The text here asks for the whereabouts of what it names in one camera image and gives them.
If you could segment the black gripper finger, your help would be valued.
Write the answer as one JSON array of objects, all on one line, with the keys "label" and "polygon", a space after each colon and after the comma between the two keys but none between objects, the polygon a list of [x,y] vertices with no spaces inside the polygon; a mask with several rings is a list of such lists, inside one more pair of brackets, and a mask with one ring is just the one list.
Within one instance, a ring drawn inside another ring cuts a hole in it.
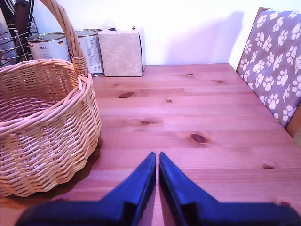
[{"label": "black gripper finger", "polygon": [[100,225],[138,225],[155,183],[156,155],[152,152],[127,179],[100,200]]},{"label": "black gripper finger", "polygon": [[178,226],[217,226],[219,202],[192,182],[163,152],[159,183]]}]

